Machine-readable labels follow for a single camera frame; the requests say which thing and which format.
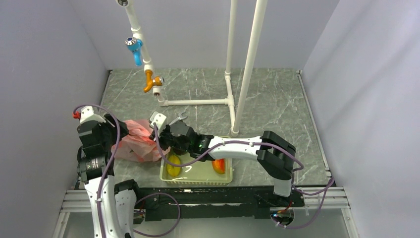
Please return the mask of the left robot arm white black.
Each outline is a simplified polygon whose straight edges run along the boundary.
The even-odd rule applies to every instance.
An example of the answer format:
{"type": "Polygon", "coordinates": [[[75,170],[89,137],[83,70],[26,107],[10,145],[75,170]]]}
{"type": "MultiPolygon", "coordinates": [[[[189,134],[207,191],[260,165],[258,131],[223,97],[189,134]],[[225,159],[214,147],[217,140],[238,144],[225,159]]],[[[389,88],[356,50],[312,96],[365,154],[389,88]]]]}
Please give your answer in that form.
{"type": "Polygon", "coordinates": [[[124,122],[110,114],[100,116],[86,108],[78,115],[82,143],[77,152],[77,173],[89,197],[96,238],[132,238],[134,208],[142,194],[132,179],[115,183],[112,147],[127,136],[124,122]]]}

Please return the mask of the pink plastic bag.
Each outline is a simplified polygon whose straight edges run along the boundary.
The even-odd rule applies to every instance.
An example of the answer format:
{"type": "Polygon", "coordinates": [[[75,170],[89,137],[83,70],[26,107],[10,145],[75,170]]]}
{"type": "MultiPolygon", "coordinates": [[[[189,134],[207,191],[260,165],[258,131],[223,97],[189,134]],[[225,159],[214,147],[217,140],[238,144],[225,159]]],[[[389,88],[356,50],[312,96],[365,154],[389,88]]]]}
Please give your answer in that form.
{"type": "Polygon", "coordinates": [[[155,162],[161,159],[155,141],[149,139],[152,129],[146,119],[126,120],[129,134],[119,142],[115,155],[117,160],[132,162],[155,162]]]}

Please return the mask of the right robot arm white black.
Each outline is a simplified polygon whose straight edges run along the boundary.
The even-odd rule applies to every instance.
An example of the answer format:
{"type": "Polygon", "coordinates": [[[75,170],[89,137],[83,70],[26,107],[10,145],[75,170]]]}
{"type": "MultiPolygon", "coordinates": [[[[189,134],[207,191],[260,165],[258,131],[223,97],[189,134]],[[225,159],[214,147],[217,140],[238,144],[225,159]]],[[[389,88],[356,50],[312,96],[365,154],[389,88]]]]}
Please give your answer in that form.
{"type": "Polygon", "coordinates": [[[235,139],[197,133],[182,121],[153,121],[150,127],[150,139],[157,143],[159,153],[171,148],[193,158],[184,166],[227,158],[257,161],[273,178],[274,202],[284,206],[291,201],[296,147],[275,132],[266,130],[261,136],[235,139]]]}

